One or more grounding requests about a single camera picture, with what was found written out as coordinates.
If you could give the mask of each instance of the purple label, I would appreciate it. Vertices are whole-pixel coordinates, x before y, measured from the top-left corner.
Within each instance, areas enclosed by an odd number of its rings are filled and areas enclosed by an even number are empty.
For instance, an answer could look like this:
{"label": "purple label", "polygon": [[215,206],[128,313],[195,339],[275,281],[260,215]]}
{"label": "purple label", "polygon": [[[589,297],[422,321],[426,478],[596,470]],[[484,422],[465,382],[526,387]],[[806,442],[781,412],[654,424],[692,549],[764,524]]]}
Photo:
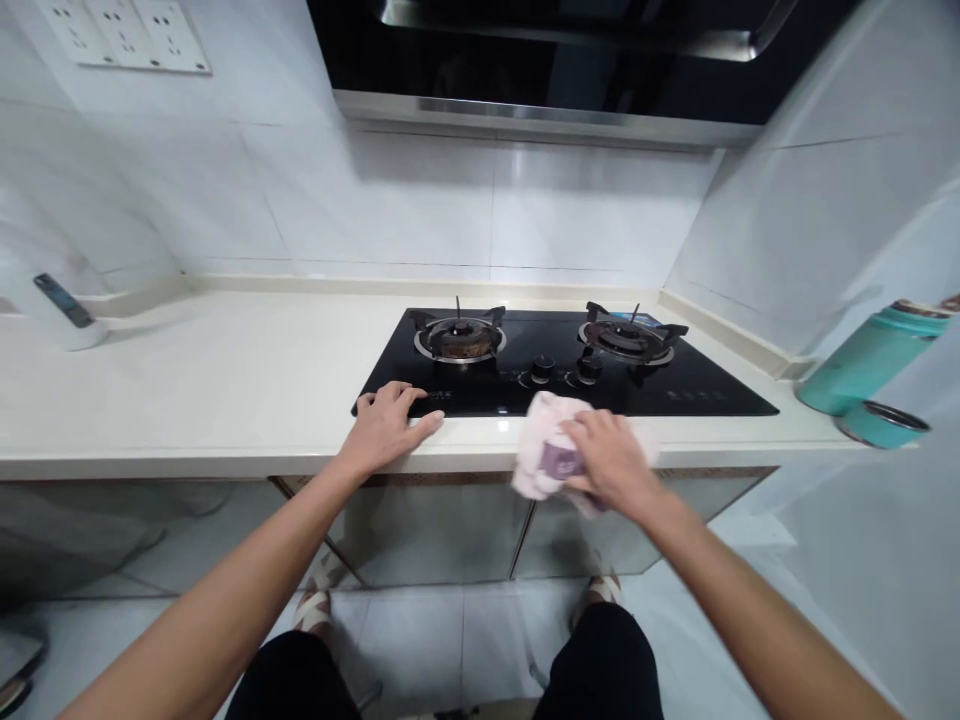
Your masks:
{"label": "purple label", "polygon": [[543,455],[540,456],[540,469],[554,480],[566,480],[572,475],[583,475],[586,466],[583,456],[576,450],[558,448],[556,445],[544,443]]}

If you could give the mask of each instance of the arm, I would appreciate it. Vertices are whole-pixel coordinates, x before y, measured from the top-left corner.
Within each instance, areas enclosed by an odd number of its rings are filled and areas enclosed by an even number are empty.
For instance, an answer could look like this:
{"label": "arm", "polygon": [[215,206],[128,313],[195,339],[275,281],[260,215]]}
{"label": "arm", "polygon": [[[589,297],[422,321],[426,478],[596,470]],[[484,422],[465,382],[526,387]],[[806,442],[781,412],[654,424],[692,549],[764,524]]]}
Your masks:
{"label": "arm", "polygon": [[627,421],[580,413],[564,429],[589,477],[571,478],[636,522],[710,618],[775,720],[901,716],[833,646],[647,466]]}
{"label": "arm", "polygon": [[440,412],[407,425],[410,406],[425,395],[392,382],[361,397],[340,453],[171,605],[60,718],[213,717],[350,494],[440,426]]}

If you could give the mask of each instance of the gas stove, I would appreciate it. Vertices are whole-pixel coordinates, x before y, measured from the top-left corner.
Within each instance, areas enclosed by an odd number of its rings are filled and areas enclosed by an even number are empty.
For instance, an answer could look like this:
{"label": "gas stove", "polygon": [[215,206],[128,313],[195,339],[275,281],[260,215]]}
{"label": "gas stove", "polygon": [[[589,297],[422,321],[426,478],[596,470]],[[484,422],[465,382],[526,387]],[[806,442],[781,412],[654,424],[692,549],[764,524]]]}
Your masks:
{"label": "gas stove", "polygon": [[779,410],[638,305],[610,313],[408,309],[359,394],[403,380],[411,417],[526,415],[539,390],[620,415],[758,416]]}

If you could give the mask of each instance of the burner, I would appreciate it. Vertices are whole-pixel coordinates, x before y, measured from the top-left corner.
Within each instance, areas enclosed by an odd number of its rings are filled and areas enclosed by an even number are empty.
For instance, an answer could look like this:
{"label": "burner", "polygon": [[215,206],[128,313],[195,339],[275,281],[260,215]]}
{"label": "burner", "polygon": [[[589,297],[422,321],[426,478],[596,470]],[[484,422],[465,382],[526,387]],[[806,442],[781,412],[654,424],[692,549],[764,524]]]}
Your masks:
{"label": "burner", "polygon": [[[610,316],[600,305],[587,303],[587,322],[580,326],[580,340],[628,365],[665,365],[673,360],[673,346],[689,328],[683,325],[661,325],[658,328],[639,325],[633,322],[639,309],[638,304],[629,320],[621,320]],[[601,314],[610,316],[610,319],[598,319]]]}
{"label": "burner", "polygon": [[431,360],[465,365],[494,357],[507,344],[507,336],[500,329],[505,307],[488,310],[480,318],[460,317],[457,299],[457,317],[437,318],[430,313],[411,310],[408,317],[417,329],[413,345]]}

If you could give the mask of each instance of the range hood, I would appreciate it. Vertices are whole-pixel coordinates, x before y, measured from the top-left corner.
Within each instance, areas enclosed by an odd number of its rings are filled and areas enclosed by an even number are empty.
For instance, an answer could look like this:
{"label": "range hood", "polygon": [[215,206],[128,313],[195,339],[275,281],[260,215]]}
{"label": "range hood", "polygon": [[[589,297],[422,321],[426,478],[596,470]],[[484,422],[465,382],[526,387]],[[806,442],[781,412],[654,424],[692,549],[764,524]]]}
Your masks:
{"label": "range hood", "polygon": [[697,146],[755,137],[857,0],[310,0],[348,118]]}

